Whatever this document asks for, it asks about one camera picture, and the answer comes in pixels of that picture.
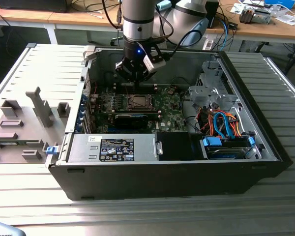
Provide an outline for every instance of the paper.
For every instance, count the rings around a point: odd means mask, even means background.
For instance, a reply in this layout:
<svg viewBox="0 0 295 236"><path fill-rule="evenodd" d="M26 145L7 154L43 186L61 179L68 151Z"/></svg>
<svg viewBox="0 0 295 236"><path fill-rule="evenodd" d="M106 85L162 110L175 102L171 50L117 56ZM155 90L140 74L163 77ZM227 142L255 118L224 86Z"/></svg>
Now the paper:
<svg viewBox="0 0 295 236"><path fill-rule="evenodd" d="M295 17L291 15L280 16L280 17L277 17L276 19L290 26L295 25Z"/></svg>
<svg viewBox="0 0 295 236"><path fill-rule="evenodd" d="M265 6L265 2L262 0L245 0L243 4Z"/></svg>
<svg viewBox="0 0 295 236"><path fill-rule="evenodd" d="M245 7L244 4L234 3L234 6L232 7L231 12L240 14L243 11L244 7Z"/></svg>
<svg viewBox="0 0 295 236"><path fill-rule="evenodd" d="M247 5L247 4L234 3L234 6L232 7L230 12L241 14L241 12L243 11L245 6L249 6L249 8L253 8L253 9L258 9L259 8L257 6L250 6L250 5Z"/></svg>

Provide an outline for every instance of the desk clutter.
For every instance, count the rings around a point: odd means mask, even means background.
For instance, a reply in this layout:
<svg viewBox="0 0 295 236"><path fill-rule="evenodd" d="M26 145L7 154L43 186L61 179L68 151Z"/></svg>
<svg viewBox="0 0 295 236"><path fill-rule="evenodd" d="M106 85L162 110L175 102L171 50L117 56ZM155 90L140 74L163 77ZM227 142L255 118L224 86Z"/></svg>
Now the desk clutter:
<svg viewBox="0 0 295 236"><path fill-rule="evenodd" d="M295 12L290 9L295 4L294 0L239 0L234 3L230 12L239 14L241 23L269 24L272 18L295 25Z"/></svg>

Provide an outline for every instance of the computer case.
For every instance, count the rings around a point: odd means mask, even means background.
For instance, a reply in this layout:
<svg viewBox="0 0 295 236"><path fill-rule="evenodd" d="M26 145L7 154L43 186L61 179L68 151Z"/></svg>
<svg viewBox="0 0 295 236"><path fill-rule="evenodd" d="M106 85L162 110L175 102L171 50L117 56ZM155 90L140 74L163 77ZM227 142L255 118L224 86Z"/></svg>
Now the computer case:
<svg viewBox="0 0 295 236"><path fill-rule="evenodd" d="M0 0L0 8L66 12L71 2L72 0Z"/></svg>

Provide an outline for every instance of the table leg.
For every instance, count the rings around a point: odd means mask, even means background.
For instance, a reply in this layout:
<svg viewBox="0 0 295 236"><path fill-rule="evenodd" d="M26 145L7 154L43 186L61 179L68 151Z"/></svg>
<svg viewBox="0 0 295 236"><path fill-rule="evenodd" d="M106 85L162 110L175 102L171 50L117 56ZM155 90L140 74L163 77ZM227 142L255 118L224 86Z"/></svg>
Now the table leg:
<svg viewBox="0 0 295 236"><path fill-rule="evenodd" d="M213 48L213 42L216 39L217 34L205 34L204 37L206 40L202 49L210 51Z"/></svg>
<svg viewBox="0 0 295 236"><path fill-rule="evenodd" d="M56 29L55 25L54 24L45 24L44 26L48 32L50 43L51 44L58 44L56 33L55 33L55 29Z"/></svg>

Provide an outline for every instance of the side panel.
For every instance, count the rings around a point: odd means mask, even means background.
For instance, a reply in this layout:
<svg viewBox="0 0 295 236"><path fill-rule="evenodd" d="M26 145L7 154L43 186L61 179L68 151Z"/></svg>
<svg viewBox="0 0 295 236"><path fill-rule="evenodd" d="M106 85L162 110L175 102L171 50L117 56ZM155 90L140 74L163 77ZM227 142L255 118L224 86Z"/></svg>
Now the side panel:
<svg viewBox="0 0 295 236"><path fill-rule="evenodd" d="M240 194L284 169L281 162L49 168L71 200Z"/></svg>

